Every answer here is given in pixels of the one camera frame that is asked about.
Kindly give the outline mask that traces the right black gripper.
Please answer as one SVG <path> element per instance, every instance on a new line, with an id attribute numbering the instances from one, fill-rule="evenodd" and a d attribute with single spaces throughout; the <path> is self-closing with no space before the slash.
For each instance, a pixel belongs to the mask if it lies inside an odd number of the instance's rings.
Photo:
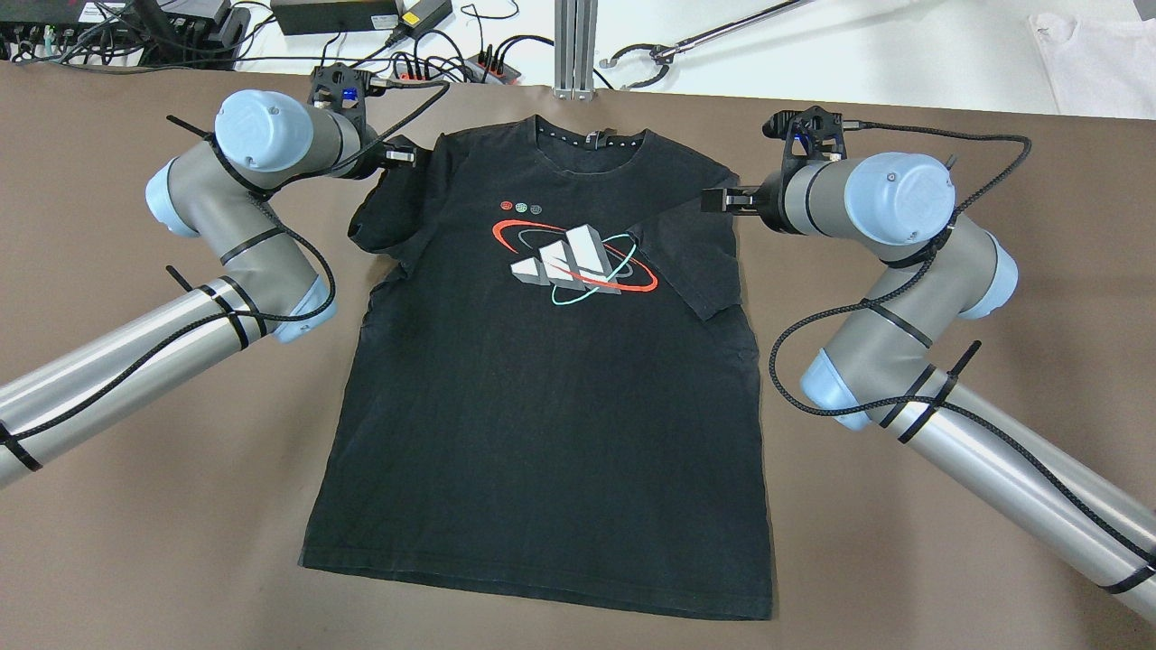
<path id="1" fill-rule="evenodd" d="M 759 186 L 702 190 L 702 210 L 759 217 L 766 227 L 787 227 L 783 210 L 783 180 L 764 180 Z"/>

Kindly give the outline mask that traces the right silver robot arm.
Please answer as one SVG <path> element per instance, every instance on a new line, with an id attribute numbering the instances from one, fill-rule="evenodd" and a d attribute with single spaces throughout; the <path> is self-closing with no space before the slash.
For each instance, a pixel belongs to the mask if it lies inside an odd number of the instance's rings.
<path id="1" fill-rule="evenodd" d="M 702 209 L 778 232 L 853 241 L 884 263 L 800 381 L 851 431 L 880 424 L 1139 616 L 1153 620 L 1153 511 L 929 362 L 954 322 L 1003 306 L 1017 265 L 954 217 L 949 170 L 924 153 L 788 161 L 759 189 L 709 189 Z"/>

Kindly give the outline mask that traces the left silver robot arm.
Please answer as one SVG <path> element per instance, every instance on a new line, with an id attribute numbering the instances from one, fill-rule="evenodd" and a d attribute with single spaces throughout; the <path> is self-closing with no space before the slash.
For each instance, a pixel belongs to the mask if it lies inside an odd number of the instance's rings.
<path id="1" fill-rule="evenodd" d="M 334 316 L 329 267 L 269 201 L 292 180 L 360 180 L 415 162 L 415 145 L 385 143 L 363 106 L 344 108 L 353 98 L 343 89 L 319 104 L 237 91 L 201 143 L 155 173 L 144 190 L 154 217 L 202 238 L 222 275 L 5 385 L 3 486 L 261 338 L 288 344 Z"/>

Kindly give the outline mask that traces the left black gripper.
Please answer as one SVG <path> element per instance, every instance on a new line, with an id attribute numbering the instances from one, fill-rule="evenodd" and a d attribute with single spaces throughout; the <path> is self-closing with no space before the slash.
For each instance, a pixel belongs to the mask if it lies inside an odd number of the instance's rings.
<path id="1" fill-rule="evenodd" d="M 413 149 L 402 149 L 401 136 L 391 136 L 381 143 L 371 145 L 358 157 L 358 180 L 366 180 L 379 170 L 391 170 L 399 165 L 414 165 L 418 155 Z"/>

